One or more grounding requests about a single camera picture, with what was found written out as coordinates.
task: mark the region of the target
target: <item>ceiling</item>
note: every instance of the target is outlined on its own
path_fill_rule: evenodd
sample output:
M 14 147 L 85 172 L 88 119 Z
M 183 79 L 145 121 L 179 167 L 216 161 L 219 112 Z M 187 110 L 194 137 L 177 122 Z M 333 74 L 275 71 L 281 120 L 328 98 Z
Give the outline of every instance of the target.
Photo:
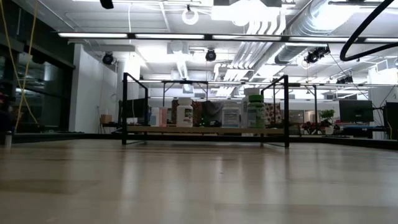
M 33 11 L 35 0 L 13 0 L 29 12 Z M 201 10 L 199 20 L 195 25 L 187 25 L 182 21 L 182 10 L 184 5 L 169 6 L 163 5 L 165 11 L 161 11 L 160 4 L 115 4 L 114 9 L 105 10 L 98 2 L 81 2 L 72 0 L 40 0 L 38 18 L 57 31 L 76 32 L 129 32 L 128 10 L 130 7 L 131 32 L 176 32 L 176 33 L 214 33 L 214 34 L 243 34 L 248 26 L 240 27 L 230 21 L 211 20 L 209 13 L 211 7 L 196 7 Z M 291 19 L 307 3 L 307 0 L 296 0 L 295 6 L 287 9 L 287 21 Z M 396 21 L 398 8 L 390 7 L 383 12 L 363 33 L 363 35 L 398 37 Z M 362 7 L 354 13 L 347 22 L 333 31 L 330 35 L 349 36 L 369 15 L 372 8 Z M 163 60 L 167 51 L 169 41 L 154 40 L 91 40 L 89 47 L 104 47 L 112 45 L 134 45 L 140 52 L 146 65 L 141 68 L 145 75 L 157 73 L 170 73 L 175 70 L 176 64 L 173 61 Z M 213 71 L 216 63 L 229 63 L 239 51 L 239 42 L 205 42 L 189 41 L 188 45 L 203 47 L 204 51 L 195 51 L 192 59 L 187 62 L 188 70 Z M 348 55 L 363 52 L 366 49 L 374 48 L 375 45 L 354 45 Z M 206 62 L 204 59 L 206 49 L 215 49 L 218 61 Z M 376 55 L 364 57 L 361 61 L 341 62 L 339 58 L 341 44 L 331 44 L 331 55 L 321 59 L 309 69 L 302 67 L 302 58 L 298 57 L 291 66 L 283 68 L 281 72 L 296 78 L 298 82 L 311 77 L 311 80 L 325 82 L 332 75 L 341 73 L 341 70 L 352 69 L 358 83 L 366 80 L 367 68 L 376 62 L 384 60 L 388 56 L 395 57 L 396 49 L 379 52 Z

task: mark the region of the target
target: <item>box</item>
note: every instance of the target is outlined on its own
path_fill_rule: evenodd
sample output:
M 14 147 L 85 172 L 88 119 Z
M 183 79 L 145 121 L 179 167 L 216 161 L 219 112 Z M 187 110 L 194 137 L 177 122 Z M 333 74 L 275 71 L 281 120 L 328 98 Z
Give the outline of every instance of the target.
M 109 124 L 112 122 L 112 115 L 109 114 L 101 114 L 101 124 Z

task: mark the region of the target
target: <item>white wall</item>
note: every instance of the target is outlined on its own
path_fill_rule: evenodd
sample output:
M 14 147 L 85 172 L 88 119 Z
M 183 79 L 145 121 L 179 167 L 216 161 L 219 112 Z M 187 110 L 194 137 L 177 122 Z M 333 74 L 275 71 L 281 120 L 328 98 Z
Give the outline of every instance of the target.
M 115 71 L 103 65 L 82 45 L 76 44 L 70 105 L 70 131 L 97 133 L 99 114 L 110 114 L 115 121 L 117 111 Z

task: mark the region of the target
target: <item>black monitor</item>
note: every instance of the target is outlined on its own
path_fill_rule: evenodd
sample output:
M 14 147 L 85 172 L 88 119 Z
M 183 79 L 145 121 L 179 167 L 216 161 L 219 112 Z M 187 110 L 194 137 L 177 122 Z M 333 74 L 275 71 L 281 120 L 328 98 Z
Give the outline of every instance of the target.
M 341 122 L 373 121 L 373 104 L 369 100 L 340 100 Z
M 143 118 L 145 114 L 145 98 L 127 100 L 126 113 L 128 118 Z

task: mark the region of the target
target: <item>wooden shelf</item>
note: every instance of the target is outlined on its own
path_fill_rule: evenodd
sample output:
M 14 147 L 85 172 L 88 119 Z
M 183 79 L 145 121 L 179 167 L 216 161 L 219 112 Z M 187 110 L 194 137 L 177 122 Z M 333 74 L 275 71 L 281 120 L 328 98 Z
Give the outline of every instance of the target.
M 128 126 L 129 132 L 148 133 L 252 133 L 252 134 L 283 134 L 283 129 L 273 128 L 181 128 L 181 127 L 149 127 Z

